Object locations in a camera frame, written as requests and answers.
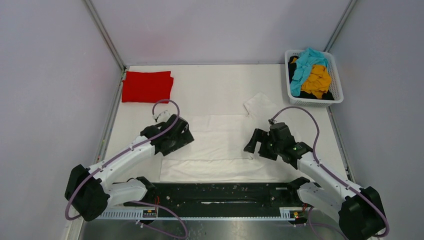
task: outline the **wire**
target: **wire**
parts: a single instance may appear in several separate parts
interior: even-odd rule
[[[317,120],[315,120],[314,116],[312,116],[312,114],[307,111],[306,109],[299,107],[299,106],[287,106],[283,109],[281,109],[280,111],[278,111],[272,118],[271,120],[274,121],[276,117],[278,117],[278,115],[280,115],[283,111],[287,110],[287,109],[300,109],[302,111],[304,111],[305,113],[307,113],[309,115],[309,117],[312,119],[313,123],[315,124],[316,127],[316,137],[315,140],[313,141],[313,147],[312,147],[312,155],[313,155],[313,159],[315,160],[315,162],[318,164],[318,166],[320,166],[325,172],[327,172],[332,178],[334,178],[337,182],[339,182],[341,185],[343,185],[345,188],[348,188],[349,190],[351,190],[352,192],[354,192],[356,195],[358,195],[361,199],[363,199],[372,209],[374,209],[374,211],[380,216],[380,218],[383,220],[384,225],[385,225],[385,231],[382,234],[375,234],[373,235],[373,237],[377,237],[377,238],[382,238],[385,237],[389,234],[390,231],[390,227],[389,227],[389,222],[387,221],[386,216],[382,213],[382,211],[380,211],[380,209],[378,209],[378,207],[373,204],[370,200],[368,200],[368,198],[366,198],[364,195],[362,195],[359,191],[357,191],[356,189],[354,189],[353,187],[349,186],[345,181],[343,181],[342,179],[340,179],[338,176],[336,176],[332,171],[330,171],[326,166],[324,166],[320,160],[317,157],[317,152],[316,152],[316,148],[317,148],[317,141],[318,141],[318,137],[320,136],[320,127],[318,126]]]
[[[179,117],[180,117],[180,107],[177,105],[177,103],[176,102],[174,102],[173,100],[171,100],[171,99],[162,99],[162,100],[159,100],[159,101],[157,101],[154,105],[153,105],[153,108],[151,109],[151,112],[153,113],[153,115],[155,114],[155,108],[156,108],[156,106],[159,104],[159,103],[163,103],[163,102],[171,102],[172,104],[174,104],[175,105],[175,107],[176,107],[176,118],[175,118],[175,120],[172,122],[172,124],[169,126],[169,127],[167,127],[164,131],[162,131],[162,132],[160,132],[160,133],[158,133],[157,135],[155,135],[155,136],[152,136],[151,138],[149,138],[149,139],[146,139],[146,140],[144,140],[144,141],[142,141],[142,142],[139,142],[139,143],[137,143],[137,144],[135,144],[134,146],[132,146],[132,149],[135,149],[135,148],[137,148],[137,147],[139,147],[139,146],[141,146],[141,145],[143,145],[143,144],[146,144],[146,143],[148,143],[148,142],[150,142],[150,141],[153,141],[153,140],[155,140],[155,139],[157,139],[157,138],[159,138],[160,136],[162,136],[162,135],[164,135],[164,134],[166,134],[169,130],[171,130],[174,126],[175,126],[175,124],[177,124],[177,121],[178,121],[178,119],[179,119]],[[94,175],[96,175],[98,172],[100,172],[101,171],[101,169],[103,169],[103,168],[105,168],[105,167],[107,167],[109,164],[111,164],[113,161],[115,161],[116,159],[118,159],[119,157],[121,157],[122,155],[124,155],[124,154],[126,154],[126,153],[128,153],[128,152],[130,152],[130,151],[132,151],[132,149],[131,148],[127,148],[127,149],[125,149],[125,150],[123,150],[122,152],[120,152],[120,153],[118,153],[116,156],[114,156],[114,157],[112,157],[111,159],[109,159],[107,162],[105,162],[102,166],[101,166],[101,168],[99,167],[99,168],[97,168],[96,170],[94,170],[90,175],[88,175],[84,180],[82,180],[81,181],[81,183],[76,187],[76,189],[75,189],[75,191],[73,191],[73,193],[72,193],[72,195],[70,196],[70,198],[69,198],[69,201],[68,201],[68,203],[67,203],[67,205],[66,205],[66,208],[65,208],[65,218],[67,219],[67,220],[69,220],[69,221],[72,221],[72,220],[75,220],[75,219],[77,219],[77,218],[79,218],[79,217],[81,217],[81,214],[78,214],[78,215],[76,215],[76,216],[69,216],[69,210],[70,210],[70,208],[71,208],[71,205],[72,205],[72,202],[74,201],[74,199],[75,199],[75,196],[77,196],[77,193],[81,190],[81,188],[84,186],[84,184],[86,184],[87,182],[88,182],[88,180],[90,180],[90,178],[91,177],[93,177]],[[149,206],[150,205],[150,203],[144,203],[144,202],[140,202],[139,204],[143,204],[143,205],[147,205],[147,206]],[[185,237],[184,237],[184,239],[185,238],[187,238],[188,237],[188,231],[187,231],[187,227],[186,227],[186,225],[184,224],[184,222],[174,213],[174,212],[172,212],[170,209],[168,209],[168,208],[166,208],[166,207],[164,207],[164,206],[159,206],[159,205],[155,205],[155,204],[151,204],[151,205],[153,205],[152,207],[154,207],[154,206],[156,206],[156,207],[158,207],[158,208],[161,208],[161,209],[165,209],[166,211],[168,211],[169,213],[171,213],[172,215],[174,215],[180,222],[181,222],[181,224],[182,224],[182,226],[183,226],[183,228],[184,228],[184,230],[185,230]],[[163,233],[163,234],[166,234],[166,235],[168,235],[168,236],[171,236],[170,235],[170,233],[167,233],[167,232],[165,232],[165,231],[162,231],[162,230],[159,230],[159,229],[157,229],[157,228],[154,228],[154,227],[150,227],[150,226],[148,226],[148,225],[145,225],[146,227],[148,227],[148,228],[151,228],[151,229],[153,229],[153,230],[156,230],[156,231],[158,231],[158,232],[161,232],[161,233]]]
[[[310,229],[312,229],[312,232],[320,239],[320,240],[324,240],[319,234],[318,234],[318,232],[317,231],[315,231],[315,228],[314,228],[314,226],[317,226],[317,227],[326,227],[326,228],[328,228],[328,227],[331,227],[334,231],[336,231],[336,232],[338,232],[345,240],[349,240],[344,234],[343,234],[343,232],[342,231],[340,231],[339,229],[337,229],[337,228],[335,228],[335,227],[333,227],[333,226],[331,226],[331,225],[328,225],[328,224],[324,224],[324,223],[312,223],[311,222],[311,216],[312,216],[312,209],[314,209],[314,207],[313,206],[311,206],[310,208],[309,208],[309,211],[308,211],[308,213],[307,213],[307,219],[308,219],[308,223],[309,223],[309,226],[310,226]]]
[[[157,205],[157,204],[151,204],[151,203],[147,203],[147,202],[142,202],[142,201],[131,201],[131,203],[135,203],[135,204],[140,204],[140,205],[146,205],[146,206],[150,206],[150,207],[156,207],[156,208],[160,208],[163,209],[165,211],[167,211],[168,213],[172,214],[182,225],[182,227],[184,228],[185,231],[185,235],[184,236],[177,236],[177,235],[173,235],[172,233],[166,232],[164,230],[158,229],[156,227],[150,226],[150,225],[146,225],[143,224],[144,227],[147,227],[149,229],[158,231],[159,233],[165,234],[167,236],[170,236],[172,238],[177,238],[177,239],[186,239],[189,237],[189,231],[187,230],[186,224],[184,223],[184,221],[175,213],[173,212],[171,209],[161,206],[161,205]]]

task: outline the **laundry basket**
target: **laundry basket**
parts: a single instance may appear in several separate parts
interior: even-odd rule
[[[331,84],[329,87],[334,100],[322,100],[322,99],[308,99],[299,98],[292,96],[290,93],[290,80],[289,80],[289,59],[292,56],[299,56],[304,50],[287,50],[285,51],[285,78],[287,84],[287,94],[290,99],[290,103],[294,105],[309,106],[309,107],[320,107],[325,108],[331,104],[339,104],[343,101],[342,85],[340,84],[339,73],[337,72],[336,62],[333,55],[328,52],[322,52],[325,58],[328,60],[328,74],[331,77]]]

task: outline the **red towel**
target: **red towel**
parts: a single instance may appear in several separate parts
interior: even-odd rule
[[[156,103],[161,99],[169,99],[173,84],[174,78],[170,71],[127,71],[122,87],[122,102]]]

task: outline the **gray wall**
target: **gray wall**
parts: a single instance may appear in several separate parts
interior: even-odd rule
[[[120,70],[81,0],[2,0],[0,73],[0,239],[57,240]]]
[[[424,1],[358,1],[331,52],[332,106],[356,180],[381,195],[388,240],[422,239]]]
[[[348,2],[93,0],[127,65],[282,63],[323,50]]]

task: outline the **orange cloth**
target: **orange cloth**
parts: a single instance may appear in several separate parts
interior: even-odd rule
[[[315,64],[312,66],[310,75],[302,84],[301,91],[313,94],[316,98],[322,99],[323,94],[329,91],[331,77],[326,66]]]

